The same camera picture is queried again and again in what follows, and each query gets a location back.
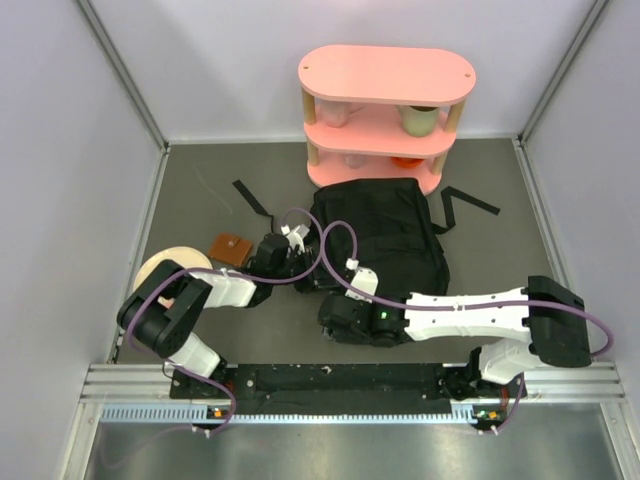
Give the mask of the black student backpack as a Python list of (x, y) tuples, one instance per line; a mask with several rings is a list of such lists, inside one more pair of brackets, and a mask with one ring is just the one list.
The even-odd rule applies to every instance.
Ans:
[[(454, 187), (441, 192), (445, 223), (432, 222), (429, 204), (416, 180), (364, 179), (334, 184), (314, 195), (311, 213), (315, 219), (304, 242), (319, 256), (320, 233), (335, 221), (345, 228), (333, 229), (325, 243), (332, 267), (346, 280), (352, 273), (346, 261), (354, 254), (360, 264), (373, 270), (379, 279), (376, 294), (387, 300), (401, 300), (416, 292), (444, 296), (450, 271), (439, 235), (455, 225), (453, 201), (463, 200), (491, 214), (498, 207)], [(340, 285), (325, 267), (327, 288), (342, 294)]]

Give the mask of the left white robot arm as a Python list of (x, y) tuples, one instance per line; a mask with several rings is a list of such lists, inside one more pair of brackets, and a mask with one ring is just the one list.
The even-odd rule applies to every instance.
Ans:
[(200, 251), (186, 246), (165, 249), (148, 259), (116, 322), (158, 357), (192, 372), (192, 384), (205, 396), (226, 387), (224, 360), (193, 329), (205, 309), (253, 308), (276, 285), (307, 280), (313, 271), (304, 240), (309, 228), (283, 227), (267, 234), (246, 268), (214, 270)]

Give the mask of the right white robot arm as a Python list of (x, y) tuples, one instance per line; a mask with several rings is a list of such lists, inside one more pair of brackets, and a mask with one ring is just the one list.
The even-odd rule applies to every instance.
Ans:
[(444, 337), (488, 337), (463, 367), (440, 367), (441, 392), (456, 400), (492, 394), (520, 374), (544, 366), (584, 368), (591, 352), (583, 301), (557, 282), (532, 276), (527, 286), (492, 295), (377, 299), (376, 283), (359, 270), (352, 288), (330, 294), (318, 322), (345, 344), (393, 347)]

